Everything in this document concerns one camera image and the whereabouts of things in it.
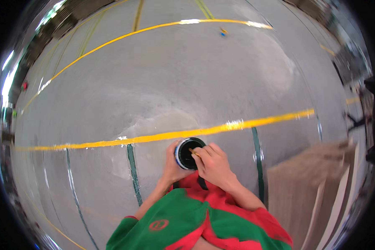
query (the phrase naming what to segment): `logo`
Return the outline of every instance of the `logo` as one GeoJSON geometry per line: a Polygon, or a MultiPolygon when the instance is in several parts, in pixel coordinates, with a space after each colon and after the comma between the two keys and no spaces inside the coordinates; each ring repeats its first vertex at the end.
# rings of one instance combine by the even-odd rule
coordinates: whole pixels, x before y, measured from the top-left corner
{"type": "Polygon", "coordinates": [[[160,231],[163,230],[166,226],[168,226],[168,220],[156,220],[155,222],[151,223],[149,229],[151,231],[160,231]]]}

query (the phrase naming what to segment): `paint brush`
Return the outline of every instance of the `paint brush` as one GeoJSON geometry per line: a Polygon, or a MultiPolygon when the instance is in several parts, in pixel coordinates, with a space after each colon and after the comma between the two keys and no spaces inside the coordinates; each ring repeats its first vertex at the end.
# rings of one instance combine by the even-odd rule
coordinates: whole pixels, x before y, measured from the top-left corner
{"type": "Polygon", "coordinates": [[[197,155],[198,157],[200,157],[200,155],[199,155],[198,153],[194,152],[193,149],[189,148],[189,151],[190,151],[192,154],[195,154],[195,155],[197,155]]]}

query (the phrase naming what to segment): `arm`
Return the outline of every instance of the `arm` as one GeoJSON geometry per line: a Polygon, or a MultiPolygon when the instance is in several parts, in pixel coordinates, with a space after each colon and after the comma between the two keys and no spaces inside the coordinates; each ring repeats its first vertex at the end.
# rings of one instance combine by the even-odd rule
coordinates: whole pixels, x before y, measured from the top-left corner
{"type": "Polygon", "coordinates": [[[245,188],[236,178],[236,181],[223,189],[229,193],[235,200],[235,202],[243,209],[254,211],[257,208],[265,208],[265,205],[261,200],[255,196],[250,190],[245,188]]]}
{"type": "Polygon", "coordinates": [[[167,194],[170,186],[174,183],[187,177],[188,175],[194,173],[193,171],[183,170],[176,163],[174,151],[175,147],[178,145],[179,141],[173,142],[167,147],[165,151],[165,166],[163,170],[163,175],[157,182],[157,186],[153,192],[147,197],[140,208],[135,213],[135,217],[140,220],[151,206],[154,205],[159,199],[167,194]]]}
{"type": "Polygon", "coordinates": [[[151,206],[154,205],[159,199],[161,199],[170,188],[171,183],[160,179],[157,182],[157,186],[153,190],[153,192],[147,197],[147,199],[143,202],[143,204],[140,206],[140,208],[135,213],[135,217],[140,220],[149,210],[151,206]]]}
{"type": "Polygon", "coordinates": [[[218,145],[210,143],[194,151],[200,155],[192,154],[192,157],[202,178],[229,193],[243,209],[254,211],[259,207],[265,208],[260,199],[238,181],[230,169],[227,155],[218,145]]]}

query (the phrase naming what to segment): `finger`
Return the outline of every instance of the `finger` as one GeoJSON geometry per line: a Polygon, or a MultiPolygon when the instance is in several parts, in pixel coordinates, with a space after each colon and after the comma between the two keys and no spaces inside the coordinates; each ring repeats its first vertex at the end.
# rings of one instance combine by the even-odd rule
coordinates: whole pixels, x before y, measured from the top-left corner
{"type": "Polygon", "coordinates": [[[222,149],[215,143],[210,143],[208,144],[209,147],[212,148],[212,150],[215,151],[215,153],[219,154],[219,155],[225,155],[225,152],[222,151],[222,149]]]}
{"type": "Polygon", "coordinates": [[[217,153],[215,153],[215,151],[214,151],[211,147],[209,147],[209,146],[204,146],[203,149],[205,149],[205,150],[208,152],[208,154],[209,154],[210,156],[215,156],[215,155],[217,154],[217,153]]]}
{"type": "Polygon", "coordinates": [[[196,152],[196,153],[198,153],[200,155],[200,158],[203,161],[203,163],[205,163],[208,159],[211,158],[211,156],[209,155],[209,153],[205,149],[203,149],[201,147],[200,148],[197,147],[197,148],[193,149],[193,151],[196,152]]]}
{"type": "Polygon", "coordinates": [[[174,142],[172,142],[168,147],[167,147],[167,151],[169,153],[174,153],[175,151],[175,147],[178,145],[178,143],[180,142],[180,140],[176,140],[174,142]]]}
{"type": "Polygon", "coordinates": [[[201,161],[200,157],[198,157],[198,156],[195,155],[195,154],[191,154],[191,156],[193,157],[194,161],[196,162],[196,166],[197,166],[197,170],[199,171],[199,175],[204,174],[204,172],[205,172],[205,167],[204,167],[204,164],[203,164],[203,162],[201,161]]]}

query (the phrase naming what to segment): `hand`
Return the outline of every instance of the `hand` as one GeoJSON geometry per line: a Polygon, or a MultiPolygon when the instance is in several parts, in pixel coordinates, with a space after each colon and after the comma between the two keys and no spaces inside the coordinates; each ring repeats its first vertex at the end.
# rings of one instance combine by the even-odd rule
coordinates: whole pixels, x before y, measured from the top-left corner
{"type": "Polygon", "coordinates": [[[171,145],[168,146],[165,150],[165,167],[160,182],[165,182],[168,185],[171,185],[174,182],[177,182],[180,179],[183,179],[194,173],[194,171],[182,169],[181,167],[179,167],[178,163],[176,163],[175,147],[179,142],[180,140],[171,143],[171,145]]]}
{"type": "Polygon", "coordinates": [[[231,171],[227,155],[215,143],[210,143],[203,148],[195,148],[195,153],[200,157],[192,154],[199,175],[206,181],[220,187],[224,191],[236,183],[236,175],[231,171]]]}

